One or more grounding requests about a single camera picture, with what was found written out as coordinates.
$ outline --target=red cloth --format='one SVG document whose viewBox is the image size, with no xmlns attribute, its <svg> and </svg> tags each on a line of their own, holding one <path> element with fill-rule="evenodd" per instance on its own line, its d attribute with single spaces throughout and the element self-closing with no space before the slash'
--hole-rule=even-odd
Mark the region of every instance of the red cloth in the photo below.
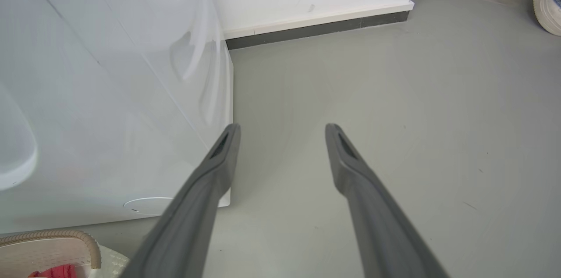
<svg viewBox="0 0 561 278">
<path fill-rule="evenodd" d="M 47 277 L 47 278 L 76 278 L 74 265 L 66 264 L 45 270 L 44 272 L 34 272 L 28 277 Z"/>
</svg>

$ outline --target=floor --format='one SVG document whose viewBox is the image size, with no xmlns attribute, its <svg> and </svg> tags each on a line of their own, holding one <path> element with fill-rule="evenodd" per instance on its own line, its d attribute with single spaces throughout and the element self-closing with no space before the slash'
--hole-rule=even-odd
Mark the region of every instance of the floor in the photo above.
<svg viewBox="0 0 561 278">
<path fill-rule="evenodd" d="M 207 278 L 361 277 L 324 126 L 339 124 L 451 277 L 561 271 L 561 38 L 488 0 L 231 52 L 242 127 Z M 79 227 L 132 256 L 156 219 Z"/>
</svg>

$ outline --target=beige basket handle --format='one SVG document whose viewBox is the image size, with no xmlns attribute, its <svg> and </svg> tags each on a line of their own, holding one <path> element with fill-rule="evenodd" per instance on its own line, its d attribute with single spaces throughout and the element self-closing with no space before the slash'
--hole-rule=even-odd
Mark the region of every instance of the beige basket handle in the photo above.
<svg viewBox="0 0 561 278">
<path fill-rule="evenodd" d="M 0 247 L 8 246 L 12 244 L 17 244 L 21 242 L 29 242 L 36 240 L 45 239 L 58 239 L 58 238 L 68 238 L 68 239 L 80 239 L 86 244 L 88 250 L 90 251 L 90 260 L 92 261 L 92 269 L 102 268 L 102 253 L 99 249 L 99 245 L 88 233 L 77 230 L 48 230 L 48 231 L 38 231 L 29 232 L 24 234 L 7 236 L 5 238 L 0 238 Z"/>
</svg>

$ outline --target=white washing machine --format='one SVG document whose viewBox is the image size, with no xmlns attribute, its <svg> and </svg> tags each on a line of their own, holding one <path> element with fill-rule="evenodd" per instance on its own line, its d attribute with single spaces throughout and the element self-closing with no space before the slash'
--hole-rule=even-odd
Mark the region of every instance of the white washing machine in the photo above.
<svg viewBox="0 0 561 278">
<path fill-rule="evenodd" d="M 212 0 L 0 4 L 0 232 L 161 214 L 232 122 Z"/>
</svg>

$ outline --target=white plastic basket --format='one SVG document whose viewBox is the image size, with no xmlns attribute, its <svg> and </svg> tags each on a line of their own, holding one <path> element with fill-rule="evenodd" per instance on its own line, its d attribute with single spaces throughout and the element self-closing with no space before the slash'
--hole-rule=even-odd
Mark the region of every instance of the white plastic basket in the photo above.
<svg viewBox="0 0 561 278">
<path fill-rule="evenodd" d="M 127 262 L 126 256 L 76 230 L 30 232 L 0 239 L 2 278 L 24 278 L 63 264 L 76 266 L 77 278 L 116 278 Z"/>
</svg>

